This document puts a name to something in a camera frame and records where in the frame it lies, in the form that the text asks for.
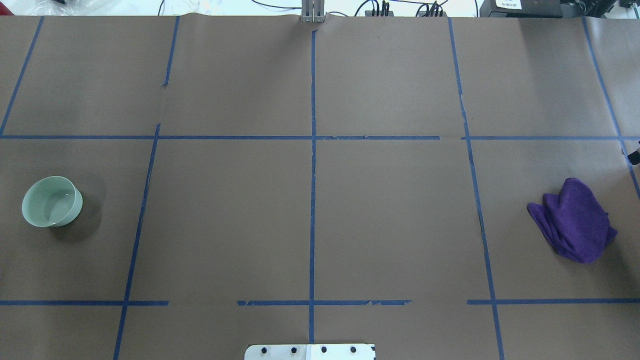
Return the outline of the pale green ceramic bowl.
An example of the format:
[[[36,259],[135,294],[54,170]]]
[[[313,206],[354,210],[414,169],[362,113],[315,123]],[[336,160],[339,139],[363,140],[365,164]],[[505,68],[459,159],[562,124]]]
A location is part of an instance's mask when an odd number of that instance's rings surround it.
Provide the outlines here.
[[[37,228],[62,227],[80,214],[83,195],[66,177],[50,176],[35,182],[23,196],[22,216]]]

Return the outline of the black device box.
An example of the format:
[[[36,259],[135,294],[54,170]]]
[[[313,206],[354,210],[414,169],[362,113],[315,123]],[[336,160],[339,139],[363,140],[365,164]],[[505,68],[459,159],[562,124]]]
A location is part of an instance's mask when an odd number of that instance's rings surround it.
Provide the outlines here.
[[[485,0],[478,9],[480,18],[563,17],[559,0]]]

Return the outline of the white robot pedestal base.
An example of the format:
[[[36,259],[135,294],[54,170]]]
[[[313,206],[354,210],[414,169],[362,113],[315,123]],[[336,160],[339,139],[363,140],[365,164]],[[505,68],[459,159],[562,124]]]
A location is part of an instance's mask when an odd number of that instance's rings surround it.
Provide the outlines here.
[[[374,344],[254,344],[247,347],[245,360],[375,360]]]

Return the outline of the purple microfiber cloth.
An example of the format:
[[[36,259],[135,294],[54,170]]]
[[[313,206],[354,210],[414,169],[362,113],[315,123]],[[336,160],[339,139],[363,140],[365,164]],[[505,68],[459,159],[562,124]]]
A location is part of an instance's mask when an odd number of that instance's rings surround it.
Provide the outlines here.
[[[558,193],[544,193],[542,203],[526,210],[551,248],[578,264],[592,264],[618,235],[594,192],[578,178],[566,178]]]

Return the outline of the black power strip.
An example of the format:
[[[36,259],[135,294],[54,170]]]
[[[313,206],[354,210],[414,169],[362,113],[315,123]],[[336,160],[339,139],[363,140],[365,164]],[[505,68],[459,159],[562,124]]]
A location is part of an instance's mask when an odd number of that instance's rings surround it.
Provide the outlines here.
[[[375,18],[375,17],[382,17],[382,18],[393,18],[395,16],[395,13],[393,10],[382,10],[380,9],[378,10],[365,10],[364,11],[364,16],[366,18]],[[430,7],[429,9],[427,9],[426,6],[419,8],[418,10],[416,10],[413,14],[414,18],[446,18],[447,14],[444,11],[444,9],[442,7]]]

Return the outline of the aluminium frame post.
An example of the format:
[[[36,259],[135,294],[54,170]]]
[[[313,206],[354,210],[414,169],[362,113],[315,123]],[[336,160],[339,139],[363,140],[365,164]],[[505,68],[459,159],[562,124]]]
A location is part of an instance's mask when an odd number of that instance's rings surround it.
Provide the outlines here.
[[[302,0],[301,1],[301,22],[324,23],[326,21],[324,0]]]

